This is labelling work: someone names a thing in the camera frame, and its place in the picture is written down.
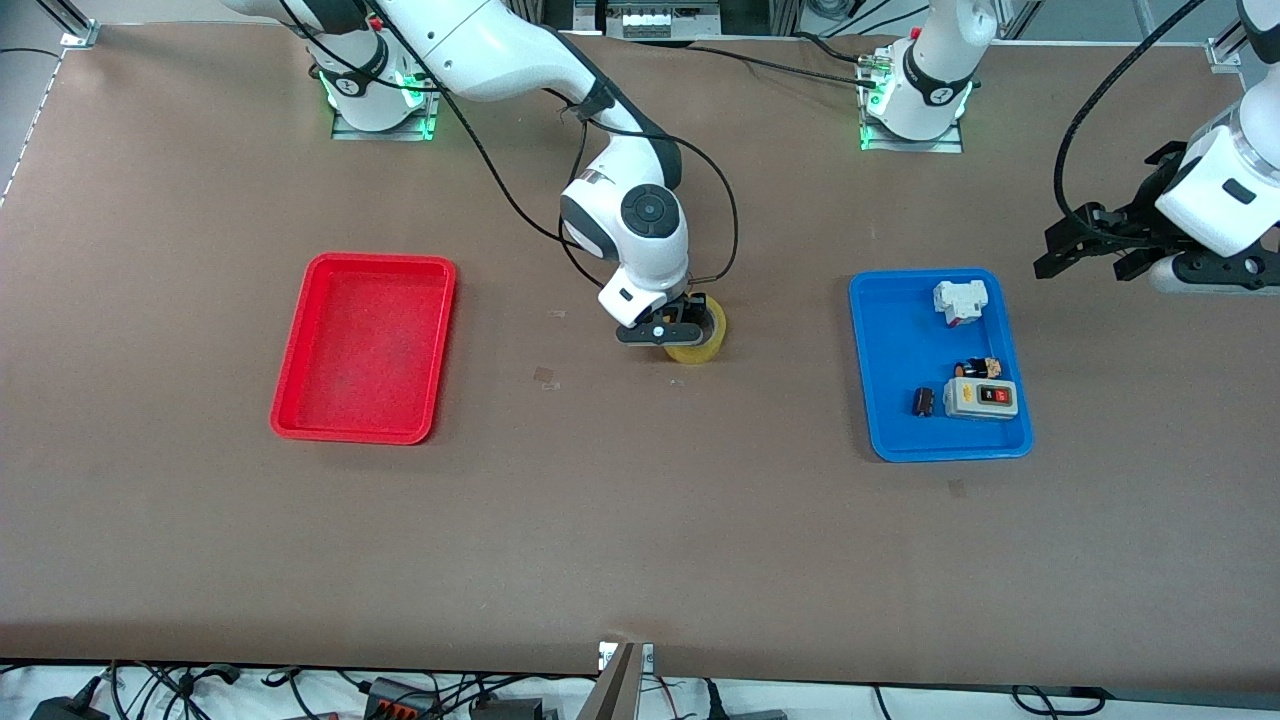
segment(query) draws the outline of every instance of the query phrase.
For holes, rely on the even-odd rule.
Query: red tray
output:
[[[307,266],[271,406],[291,439],[413,445],[431,430],[457,269],[325,252]]]

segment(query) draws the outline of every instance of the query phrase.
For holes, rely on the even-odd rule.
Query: blue plastic tray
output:
[[[948,328],[933,310],[933,288],[942,281],[987,283],[982,318]],[[1030,452],[1034,436],[1027,388],[1009,332],[1005,296],[996,275],[982,268],[874,270],[849,283],[849,305],[858,336],[858,363],[867,401],[872,447],[890,462],[992,460]],[[1002,379],[1018,383],[1019,413],[1012,420],[947,418],[942,387],[955,364],[998,357]],[[934,393],[932,418],[911,415],[915,388]]]

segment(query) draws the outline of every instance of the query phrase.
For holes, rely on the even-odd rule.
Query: white plastic connector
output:
[[[943,314],[948,328],[977,320],[986,306],[987,283],[982,281],[964,284],[942,281],[933,288],[933,309]]]

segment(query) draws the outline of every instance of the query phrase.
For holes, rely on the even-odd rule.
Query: brown table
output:
[[[68,59],[0,213],[4,655],[590,671],[626,635],[673,675],[1280,689],[1275,300],[1157,296],[1101,259],[1032,277],[1057,141],[1123,49],[993,49],[968,151],[938,156],[859,152],[845,87],[581,45],[739,193],[710,365],[617,345],[452,117],[430,143],[329,141],[284,29],[111,27]],[[1238,94],[1153,51],[1085,127],[1073,201],[1126,200]],[[576,123],[541,94],[466,110],[552,223]],[[686,165],[701,273],[728,214]],[[268,428],[326,250],[458,264],[425,445]],[[882,462],[849,278],[974,264],[1036,448]]]

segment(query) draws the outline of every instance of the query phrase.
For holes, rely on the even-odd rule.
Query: yellow ring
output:
[[[728,332],[728,318],[724,316],[724,309],[716,302],[712,296],[707,296],[707,307],[712,311],[712,318],[714,320],[712,325],[712,337],[701,345],[667,345],[663,350],[672,360],[680,363],[681,365],[701,365],[719,352],[722,345],[724,345],[724,333]]]

